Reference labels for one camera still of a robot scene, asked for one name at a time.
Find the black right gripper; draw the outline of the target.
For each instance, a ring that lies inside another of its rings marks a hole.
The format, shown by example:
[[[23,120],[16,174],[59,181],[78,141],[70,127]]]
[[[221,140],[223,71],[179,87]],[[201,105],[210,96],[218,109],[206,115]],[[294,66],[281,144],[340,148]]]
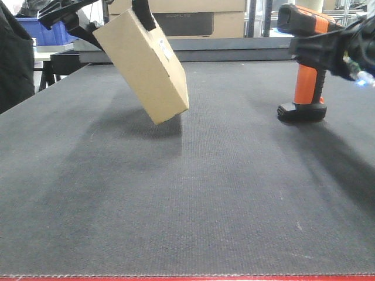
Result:
[[[324,70],[360,86],[374,86],[374,17],[361,19],[339,30],[298,39],[289,47]]]

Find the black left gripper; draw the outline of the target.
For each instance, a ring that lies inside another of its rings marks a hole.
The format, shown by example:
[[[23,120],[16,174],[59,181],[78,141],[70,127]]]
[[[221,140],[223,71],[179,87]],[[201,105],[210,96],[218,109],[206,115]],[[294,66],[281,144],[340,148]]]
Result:
[[[93,35],[93,32],[101,27],[101,23],[92,22],[84,13],[80,12],[82,8],[95,2],[95,0],[51,1],[37,12],[37,19],[46,29],[51,29],[57,22],[62,22],[68,34],[83,39],[103,50]],[[142,26],[147,31],[155,29],[156,23],[148,0],[132,0],[131,4],[132,10]]]

